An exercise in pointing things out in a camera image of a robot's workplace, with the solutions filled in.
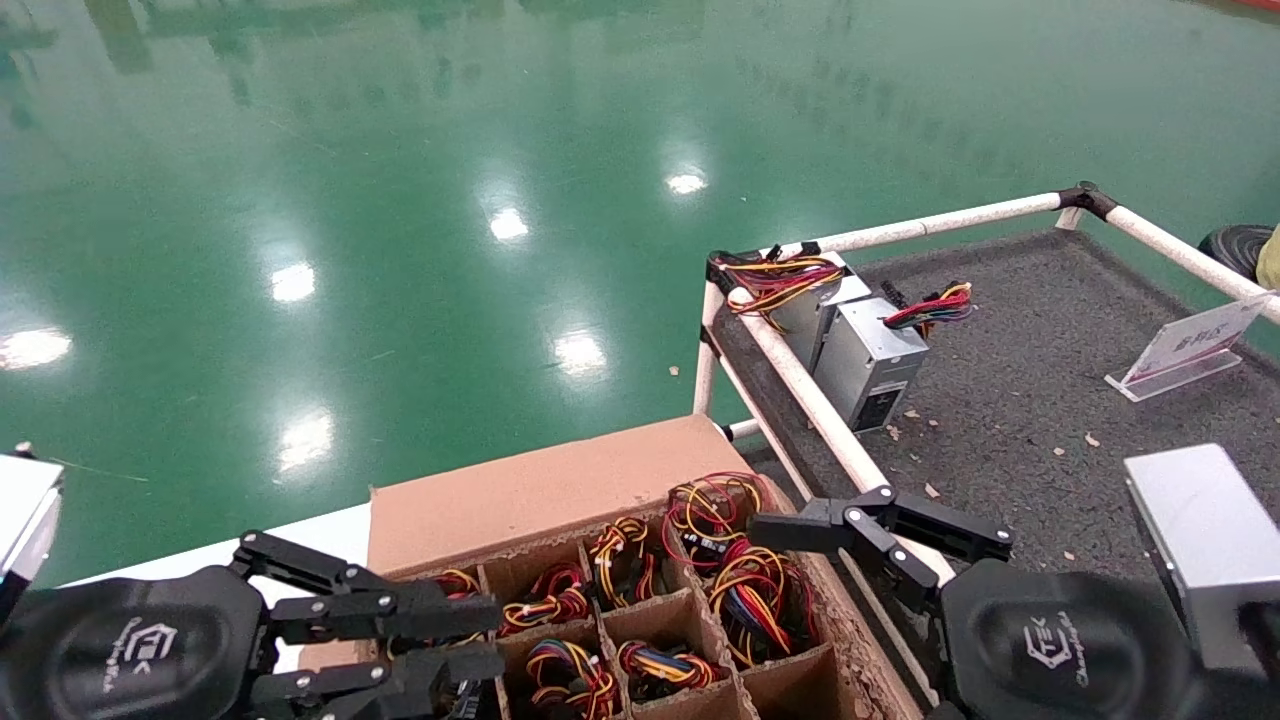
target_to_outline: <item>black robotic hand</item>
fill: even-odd
[[[973,562],[950,583],[895,534]],[[1228,720],[1268,717],[1280,692],[1206,670],[1155,583],[1027,573],[1004,562],[1004,525],[877,488],[814,500],[800,515],[758,515],[749,536],[774,550],[846,550],[892,598],[929,621],[929,720]]]
[[[1263,717],[1280,693],[1206,670],[1160,585],[983,560],[940,592],[940,692],[974,720]]]
[[[252,575],[317,594],[268,609],[246,582]],[[433,580],[389,583],[251,532],[227,568],[28,592],[0,633],[0,717],[443,717],[451,708],[442,701],[457,697],[460,683],[502,673],[493,646],[274,675],[276,639],[430,639],[497,629],[500,618],[492,597],[451,601]]]

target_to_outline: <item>white pvc pipe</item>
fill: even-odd
[[[707,281],[703,288],[703,327],[712,327],[716,311],[724,304],[724,295],[716,283]],[[710,415],[712,387],[716,384],[716,354],[712,346],[698,342],[698,368],[694,372],[694,415]]]
[[[1156,252],[1178,263],[1193,275],[1236,300],[1257,297],[1266,292],[1257,283],[1233,273],[1226,265],[1210,259],[1208,255],[1178,240],[1178,237],[1170,234],[1156,223],[1152,223],[1124,205],[1117,205],[1107,213],[1107,224],[1115,225],[1129,236],[1140,240]],[[1271,297],[1262,309],[1262,315],[1280,325],[1280,297]]]
[[[730,293],[731,299],[735,297],[733,293],[739,293],[737,296],[741,297],[746,293],[746,290],[740,287],[733,288],[733,292]],[[742,302],[749,300],[750,297],[746,297]],[[822,434],[822,439],[831,447],[831,452],[836,456],[840,466],[852,478],[858,491],[867,492],[890,484],[884,474],[881,473],[879,466],[876,465],[870,455],[867,455],[867,450],[863,448],[863,445],[854,437],[852,430],[845,424],[840,413],[831,406],[831,401],[827,400],[826,393],[813,382],[813,378],[805,370],[804,365],[800,364],[795,352],[787,346],[787,341],[782,340],[782,336],[778,334],[778,331],[769,327],[758,315],[739,315],[739,319],[742,320],[751,337],[755,338],[756,345],[760,346],[760,350],[764,351],[769,363],[778,372],[778,375],[782,377],[782,382],[787,384],[791,395],[804,407],[809,420],[818,428],[818,433]],[[942,557],[941,552],[905,538],[899,538],[899,542],[902,543],[904,548],[919,557],[922,562],[928,565],[931,570],[937,573],[938,584],[945,584],[955,577],[955,571],[947,564],[946,559]]]
[[[1020,218],[1023,215],[1033,215],[1036,213],[1044,213],[1048,210],[1057,210],[1061,204],[1062,199],[1059,193],[1046,192],[1043,195],[1006,200],[1004,202],[995,202],[980,208],[969,208],[968,210],[956,210],[954,213],[931,215],[916,220],[905,220],[901,223],[819,237],[812,242],[817,242],[818,249],[823,252],[849,252],[851,250],[861,250],[864,247],[886,245],[900,240],[911,240],[914,237],[924,237],[927,234],[969,228],[973,225],[983,225],[987,223]],[[800,252],[800,247],[801,243],[799,242],[783,245],[781,256],[790,258]]]
[[[751,418],[750,420],[742,420],[741,423],[730,423],[728,434],[731,434],[733,439],[758,436],[760,434],[760,421]]]

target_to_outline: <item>cardboard box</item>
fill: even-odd
[[[704,416],[689,416],[599,438],[494,460],[379,489],[372,498],[369,566],[393,579],[447,568],[475,569],[481,588],[500,602],[516,600],[557,561],[586,565],[585,548],[600,528],[636,516],[657,528],[668,491],[716,471],[750,468]],[[794,511],[768,479],[765,510]],[[620,698],[618,717],[639,720],[785,717],[916,720],[922,716],[861,615],[822,556],[796,555],[817,594],[819,642],[778,662],[739,671],[705,582],[668,562],[667,592],[635,607],[536,628],[497,641],[508,671],[498,683],[504,720],[529,717],[531,694],[524,659],[538,641],[576,641],[599,653],[626,693],[617,647],[627,639],[680,641],[721,665],[727,679],[703,691],[634,705]],[[307,648],[305,667],[370,660],[369,644]]]

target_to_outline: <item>white pipe frame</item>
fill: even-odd
[[[782,246],[781,256],[790,258],[800,254],[801,251],[806,251],[809,254],[850,252],[865,247],[887,245],[891,242],[913,240],[928,234],[956,231],[1046,211],[1060,211],[1055,227],[1074,231],[1088,209],[1080,206],[1064,206],[1062,200],[1062,193],[1050,192],[1044,195],[1033,195],[1029,197],[1009,200],[1005,202],[996,202],[992,205],[983,205],[979,208],[970,208],[968,210],[956,210],[954,213],[931,215],[928,218],[919,218],[915,220],[891,223],[887,225],[822,237],[805,243],[796,242],[785,245]],[[1183,242],[1178,237],[1170,234],[1128,208],[1116,205],[1106,211],[1105,215],[1102,213],[1094,214],[1103,217],[1106,223],[1143,242],[1156,252],[1160,252],[1189,273],[1235,300],[1256,297],[1260,293],[1266,292],[1258,284],[1249,282],[1224,265],[1215,263],[1190,245]],[[737,292],[745,292],[742,288],[735,290]],[[701,322],[704,334],[709,332],[712,322],[716,318],[716,313],[719,311],[723,304],[724,295],[716,286],[716,283],[708,281],[703,295]],[[1262,316],[1271,323],[1280,325],[1280,297],[1272,297],[1268,300],[1262,311]],[[769,359],[769,363],[782,378],[782,382],[786,383],[787,388],[800,402],[801,407],[804,407],[809,420],[831,447],[833,455],[852,479],[858,491],[867,492],[872,488],[890,484],[879,466],[876,465],[876,461],[867,454],[867,450],[863,448],[860,442],[858,442],[858,438],[849,429],[849,425],[844,421],[836,409],[832,407],[831,401],[827,400],[822,389],[813,382],[813,378],[804,369],[799,359],[796,359],[795,354],[787,346],[786,341],[782,340],[778,332],[759,316],[739,315],[739,320],[746,325],[746,329],[751,333],[756,345],[760,346],[765,357]],[[759,406],[746,392],[746,388],[742,386],[741,379],[733,370],[732,364],[724,357],[719,357],[719,361],[717,363],[717,354],[712,346],[708,345],[705,338],[699,343],[698,348],[698,369],[694,379],[694,413],[704,415],[709,413],[712,386],[716,379],[717,364],[724,369],[730,382],[733,384],[733,388],[741,396],[742,401],[751,413],[751,419],[741,423],[733,423],[728,427],[731,432],[730,437],[739,438],[756,432],[764,433],[769,445],[782,461],[782,465],[786,468],[787,474],[791,475],[791,479],[800,491],[800,495],[805,498],[805,501],[812,498],[813,491],[809,488],[805,479],[800,477],[799,470],[791,457],[787,456],[786,450],[782,447],[774,430],[764,423]],[[905,548],[914,552],[916,557],[938,574],[940,584],[943,584],[955,577],[955,571],[938,551],[901,538],[900,542],[902,542]],[[854,574],[859,587],[865,593],[869,593],[869,587],[867,585],[865,579],[861,578],[860,569],[852,564],[849,555],[841,553],[841,560]],[[879,607],[878,602],[872,602],[872,607],[876,610],[877,615],[879,615],[882,625],[891,630],[890,637],[893,641],[893,644],[897,646],[901,656],[908,661],[911,674],[915,675],[916,682],[919,682],[925,692],[929,692],[931,697],[933,697],[932,691],[928,688],[928,683],[923,676],[923,671],[919,665],[914,662],[914,657],[908,651],[902,638],[896,633],[896,628],[893,628],[892,623],[888,623],[883,609]]]

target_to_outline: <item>silver metal casing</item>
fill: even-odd
[[[847,268],[845,260],[835,252],[824,252],[826,258],[841,268]],[[800,364],[813,374],[814,365],[822,355],[822,345],[831,323],[836,318],[836,306],[851,300],[870,296],[872,290],[858,275],[850,273],[831,283],[805,292],[772,313],[773,320],[783,328],[783,337],[796,354]]]
[[[1217,445],[1125,460],[1148,552],[1207,667],[1262,674],[1240,609],[1280,600],[1280,530]]]
[[[914,329],[884,327],[895,313],[883,297],[836,306],[813,369],[814,382],[855,433],[890,421],[929,351]]]

